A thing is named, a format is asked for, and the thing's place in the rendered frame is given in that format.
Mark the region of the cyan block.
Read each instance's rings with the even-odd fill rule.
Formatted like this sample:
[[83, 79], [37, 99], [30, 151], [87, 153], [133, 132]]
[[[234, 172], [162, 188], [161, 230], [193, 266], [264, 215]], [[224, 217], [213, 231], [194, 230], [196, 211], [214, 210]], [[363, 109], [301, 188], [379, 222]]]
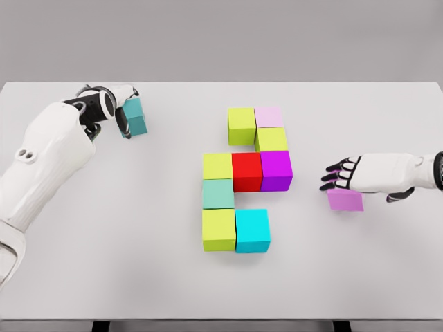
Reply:
[[271, 244], [267, 209], [236, 209], [236, 253], [264, 253]]

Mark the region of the teal block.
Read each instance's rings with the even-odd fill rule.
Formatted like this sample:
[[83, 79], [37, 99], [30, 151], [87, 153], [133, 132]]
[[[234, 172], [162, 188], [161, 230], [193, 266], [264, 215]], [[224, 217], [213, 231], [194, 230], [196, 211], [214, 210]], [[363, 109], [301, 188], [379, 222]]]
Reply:
[[145, 114], [140, 98], [126, 100], [123, 105], [123, 111], [129, 124], [131, 136], [139, 136], [147, 133]]

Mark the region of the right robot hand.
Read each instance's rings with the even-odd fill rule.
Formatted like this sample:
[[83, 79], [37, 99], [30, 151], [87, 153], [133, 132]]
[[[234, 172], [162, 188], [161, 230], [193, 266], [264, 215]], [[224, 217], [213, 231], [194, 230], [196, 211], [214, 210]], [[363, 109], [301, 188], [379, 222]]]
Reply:
[[326, 167], [319, 190], [353, 190], [385, 193], [393, 203], [407, 199], [414, 191], [414, 180], [423, 158], [403, 153], [374, 153], [350, 156]]

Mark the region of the violet-pink block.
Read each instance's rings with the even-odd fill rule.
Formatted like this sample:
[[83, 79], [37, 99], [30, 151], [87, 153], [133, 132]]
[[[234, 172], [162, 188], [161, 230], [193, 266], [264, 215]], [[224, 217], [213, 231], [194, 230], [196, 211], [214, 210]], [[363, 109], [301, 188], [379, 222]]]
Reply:
[[330, 189], [327, 190], [329, 207], [336, 211], [362, 212], [363, 194], [354, 190]]

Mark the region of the purple block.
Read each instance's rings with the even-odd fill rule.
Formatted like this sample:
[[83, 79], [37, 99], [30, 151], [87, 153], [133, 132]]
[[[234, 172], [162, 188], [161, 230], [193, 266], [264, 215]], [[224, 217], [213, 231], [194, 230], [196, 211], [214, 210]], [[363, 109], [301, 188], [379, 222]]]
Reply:
[[288, 151], [262, 151], [261, 192], [286, 192], [291, 186], [293, 170]]

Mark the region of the mint green block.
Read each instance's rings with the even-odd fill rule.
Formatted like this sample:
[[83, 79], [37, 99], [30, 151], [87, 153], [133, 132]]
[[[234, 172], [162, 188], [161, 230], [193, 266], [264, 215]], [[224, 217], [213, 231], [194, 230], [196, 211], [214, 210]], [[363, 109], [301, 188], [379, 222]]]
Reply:
[[211, 179], [203, 181], [203, 209], [234, 209], [234, 191], [232, 179]]

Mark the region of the pale pink block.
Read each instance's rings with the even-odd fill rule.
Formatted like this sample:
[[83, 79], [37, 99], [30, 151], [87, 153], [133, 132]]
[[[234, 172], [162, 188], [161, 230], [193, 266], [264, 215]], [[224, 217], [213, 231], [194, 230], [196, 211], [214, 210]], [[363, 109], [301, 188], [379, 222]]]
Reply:
[[279, 107], [255, 107], [254, 110], [257, 128], [284, 127]]

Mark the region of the red block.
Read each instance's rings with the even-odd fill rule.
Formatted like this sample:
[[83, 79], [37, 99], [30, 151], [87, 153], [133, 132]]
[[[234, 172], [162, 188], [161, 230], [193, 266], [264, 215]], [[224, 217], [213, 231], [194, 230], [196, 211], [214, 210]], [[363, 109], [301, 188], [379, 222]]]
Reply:
[[259, 152], [232, 154], [234, 192], [259, 192], [262, 186], [262, 163]]

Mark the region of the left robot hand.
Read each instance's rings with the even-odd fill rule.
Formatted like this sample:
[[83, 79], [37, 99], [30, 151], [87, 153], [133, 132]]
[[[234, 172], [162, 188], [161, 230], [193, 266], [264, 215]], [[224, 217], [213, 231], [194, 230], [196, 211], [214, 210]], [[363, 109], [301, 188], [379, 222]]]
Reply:
[[133, 87], [130, 84], [123, 84], [117, 87], [114, 87], [111, 89], [111, 92], [113, 93], [115, 100], [116, 100], [116, 110], [114, 112], [114, 117], [116, 119], [116, 123], [118, 125], [118, 128], [120, 129], [121, 134], [126, 138], [130, 139], [132, 137], [130, 129], [129, 129], [129, 123], [127, 120], [127, 117], [125, 115], [125, 112], [123, 110], [124, 103], [133, 98], [138, 97], [139, 92], [136, 90], [135, 87]]

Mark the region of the yellow-green block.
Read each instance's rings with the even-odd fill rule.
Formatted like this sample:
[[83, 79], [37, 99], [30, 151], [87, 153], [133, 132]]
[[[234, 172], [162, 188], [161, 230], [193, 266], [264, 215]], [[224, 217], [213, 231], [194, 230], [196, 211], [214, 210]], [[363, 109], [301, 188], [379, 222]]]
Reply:
[[228, 144], [230, 146], [254, 145], [256, 129], [253, 107], [228, 108]]
[[235, 251], [237, 235], [234, 209], [202, 210], [201, 226], [205, 252]]
[[233, 164], [231, 153], [217, 153], [203, 155], [203, 179], [232, 179]]
[[284, 127], [258, 128], [255, 136], [256, 152], [288, 151]]

